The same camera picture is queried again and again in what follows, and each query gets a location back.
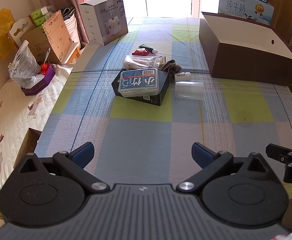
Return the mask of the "cotton swab bag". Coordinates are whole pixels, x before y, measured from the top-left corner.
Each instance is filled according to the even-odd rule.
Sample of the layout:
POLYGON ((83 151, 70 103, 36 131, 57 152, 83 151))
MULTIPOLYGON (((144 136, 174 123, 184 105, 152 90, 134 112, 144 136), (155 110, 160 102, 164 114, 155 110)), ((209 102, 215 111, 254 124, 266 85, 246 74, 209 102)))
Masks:
POLYGON ((123 60, 123 69, 160 69, 167 60, 165 56, 135 56, 126 55, 123 60))

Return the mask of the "black Flyco product box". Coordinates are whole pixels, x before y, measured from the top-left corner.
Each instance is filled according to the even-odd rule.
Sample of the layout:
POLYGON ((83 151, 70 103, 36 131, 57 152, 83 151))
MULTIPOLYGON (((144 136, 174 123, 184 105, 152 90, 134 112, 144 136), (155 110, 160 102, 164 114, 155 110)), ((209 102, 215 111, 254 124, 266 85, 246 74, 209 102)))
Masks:
POLYGON ((169 74, 156 68, 122 69, 111 83, 116 96, 161 106, 169 74))

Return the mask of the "clear plastic cup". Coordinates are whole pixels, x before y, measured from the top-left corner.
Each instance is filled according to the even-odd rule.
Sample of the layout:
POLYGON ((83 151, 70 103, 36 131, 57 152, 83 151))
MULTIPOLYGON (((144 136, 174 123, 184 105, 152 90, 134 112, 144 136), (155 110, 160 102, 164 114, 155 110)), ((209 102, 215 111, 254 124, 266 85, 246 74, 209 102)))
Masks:
POLYGON ((198 81, 180 81, 175 83, 175 97, 180 99, 204 100, 204 84, 198 81))

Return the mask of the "dark brown cloth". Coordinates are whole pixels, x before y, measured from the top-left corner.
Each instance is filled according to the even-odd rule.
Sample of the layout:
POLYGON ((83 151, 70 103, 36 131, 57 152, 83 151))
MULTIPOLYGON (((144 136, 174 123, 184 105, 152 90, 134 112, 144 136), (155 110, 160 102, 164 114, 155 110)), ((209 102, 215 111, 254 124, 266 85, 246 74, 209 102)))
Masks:
POLYGON ((174 59, 167 61, 159 67, 159 70, 168 73, 170 81, 175 80, 175 74, 179 73, 181 69, 181 66, 174 59))

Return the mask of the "yellow plastic bag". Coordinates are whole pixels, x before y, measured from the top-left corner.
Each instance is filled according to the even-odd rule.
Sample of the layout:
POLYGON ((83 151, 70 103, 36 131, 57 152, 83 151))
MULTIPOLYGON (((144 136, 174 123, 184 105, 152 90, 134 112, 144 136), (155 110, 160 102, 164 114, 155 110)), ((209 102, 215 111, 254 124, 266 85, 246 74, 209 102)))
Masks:
POLYGON ((10 9, 0 10, 0 60, 6 59, 13 49, 7 34, 14 23, 15 19, 10 9))

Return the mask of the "clear plastic bag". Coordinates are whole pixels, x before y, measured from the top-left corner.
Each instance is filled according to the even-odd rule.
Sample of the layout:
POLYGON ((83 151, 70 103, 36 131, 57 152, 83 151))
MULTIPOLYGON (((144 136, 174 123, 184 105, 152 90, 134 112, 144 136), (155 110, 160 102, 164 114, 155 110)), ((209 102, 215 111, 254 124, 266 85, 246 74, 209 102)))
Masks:
POLYGON ((25 89, 34 87, 44 77, 28 44, 29 42, 27 40, 23 41, 13 62, 9 66, 10 79, 25 89))

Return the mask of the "purple tray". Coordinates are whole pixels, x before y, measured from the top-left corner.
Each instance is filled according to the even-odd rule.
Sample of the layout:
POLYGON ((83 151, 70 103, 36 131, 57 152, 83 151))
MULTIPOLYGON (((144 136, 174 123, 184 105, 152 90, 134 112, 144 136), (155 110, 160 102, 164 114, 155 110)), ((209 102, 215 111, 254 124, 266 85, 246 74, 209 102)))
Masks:
POLYGON ((55 70, 53 66, 50 64, 49 68, 45 75, 37 75, 39 77, 39 81, 36 82, 36 84, 31 88, 21 88, 22 92, 26 96, 34 96, 37 95, 39 92, 41 92, 43 89, 45 89, 51 82, 55 75, 55 70))

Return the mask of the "blue pure milk carton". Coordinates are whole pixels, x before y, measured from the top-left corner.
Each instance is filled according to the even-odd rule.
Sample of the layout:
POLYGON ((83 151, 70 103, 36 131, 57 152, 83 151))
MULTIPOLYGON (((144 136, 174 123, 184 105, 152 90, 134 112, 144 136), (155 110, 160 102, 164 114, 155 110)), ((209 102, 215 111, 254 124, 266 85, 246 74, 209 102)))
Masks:
POLYGON ((218 13, 270 25, 274 7, 260 0, 219 0, 218 13))

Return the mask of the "brown cardboard storage box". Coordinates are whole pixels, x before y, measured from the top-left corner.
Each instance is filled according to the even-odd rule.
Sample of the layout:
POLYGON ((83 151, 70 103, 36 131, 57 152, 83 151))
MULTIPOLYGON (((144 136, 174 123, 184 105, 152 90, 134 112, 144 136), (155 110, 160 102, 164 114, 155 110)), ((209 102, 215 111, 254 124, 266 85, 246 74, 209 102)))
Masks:
POLYGON ((292 79, 292 48, 268 25, 202 12, 199 40, 212 77, 282 86, 292 79))

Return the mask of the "brown cardboard boxes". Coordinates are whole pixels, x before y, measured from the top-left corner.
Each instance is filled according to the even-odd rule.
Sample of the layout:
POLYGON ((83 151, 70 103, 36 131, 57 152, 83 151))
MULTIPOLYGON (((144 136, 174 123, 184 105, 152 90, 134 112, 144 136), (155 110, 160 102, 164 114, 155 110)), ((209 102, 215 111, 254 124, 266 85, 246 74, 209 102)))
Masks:
POLYGON ((61 11, 48 12, 40 20, 39 26, 30 15, 15 22, 6 35, 11 44, 19 49, 23 41, 28 41, 38 62, 43 62, 49 52, 50 63, 74 63, 80 57, 80 43, 71 39, 61 11))

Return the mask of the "white pill bottle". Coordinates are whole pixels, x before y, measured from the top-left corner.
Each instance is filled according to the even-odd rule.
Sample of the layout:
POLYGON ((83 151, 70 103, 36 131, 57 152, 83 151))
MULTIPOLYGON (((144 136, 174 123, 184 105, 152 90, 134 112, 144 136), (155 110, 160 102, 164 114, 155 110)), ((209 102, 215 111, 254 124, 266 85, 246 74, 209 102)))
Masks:
POLYGON ((192 76, 190 72, 179 72, 175 74, 175 82, 189 82, 192 76))

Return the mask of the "green Mentholatum tube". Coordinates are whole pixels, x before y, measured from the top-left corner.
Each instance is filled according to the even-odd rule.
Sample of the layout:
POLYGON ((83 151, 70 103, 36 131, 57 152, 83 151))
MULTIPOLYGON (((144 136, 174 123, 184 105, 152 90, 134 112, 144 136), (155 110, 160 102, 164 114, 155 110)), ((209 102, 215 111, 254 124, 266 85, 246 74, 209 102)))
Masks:
POLYGON ((150 47, 150 46, 147 46, 147 45, 145 45, 145 44, 142 44, 142 45, 140 45, 140 46, 138 46, 140 49, 145 49, 146 51, 148 51, 149 53, 151 53, 151 54, 157 54, 158 53, 158 51, 156 50, 156 49, 154 49, 154 48, 152 48, 152 47, 150 47))

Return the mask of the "clear blue-label plastic case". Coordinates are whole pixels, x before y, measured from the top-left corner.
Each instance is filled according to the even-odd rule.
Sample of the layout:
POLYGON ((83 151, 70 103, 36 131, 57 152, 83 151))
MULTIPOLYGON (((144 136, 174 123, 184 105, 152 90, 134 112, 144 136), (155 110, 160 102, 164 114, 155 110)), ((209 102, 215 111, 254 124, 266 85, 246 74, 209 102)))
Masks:
POLYGON ((150 68, 121 72, 118 91, 125 98, 157 95, 160 91, 158 70, 150 68))

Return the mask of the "red snack packet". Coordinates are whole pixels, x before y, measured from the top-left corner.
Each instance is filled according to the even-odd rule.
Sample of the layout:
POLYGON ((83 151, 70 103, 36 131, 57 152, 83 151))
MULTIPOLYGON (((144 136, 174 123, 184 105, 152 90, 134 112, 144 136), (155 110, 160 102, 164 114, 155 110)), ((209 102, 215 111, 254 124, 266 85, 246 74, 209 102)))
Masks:
POLYGON ((134 56, 147 56, 147 55, 149 55, 149 51, 147 51, 145 48, 138 48, 132 53, 132 55, 134 55, 134 56))

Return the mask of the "green tissue packs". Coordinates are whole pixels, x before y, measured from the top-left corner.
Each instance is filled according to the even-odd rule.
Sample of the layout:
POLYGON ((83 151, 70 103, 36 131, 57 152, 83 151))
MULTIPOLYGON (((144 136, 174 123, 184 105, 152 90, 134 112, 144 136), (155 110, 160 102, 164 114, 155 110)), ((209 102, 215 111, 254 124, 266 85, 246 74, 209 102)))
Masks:
POLYGON ((34 21, 35 26, 44 33, 42 24, 47 21, 53 14, 54 7, 51 5, 41 7, 31 13, 31 18, 34 21))

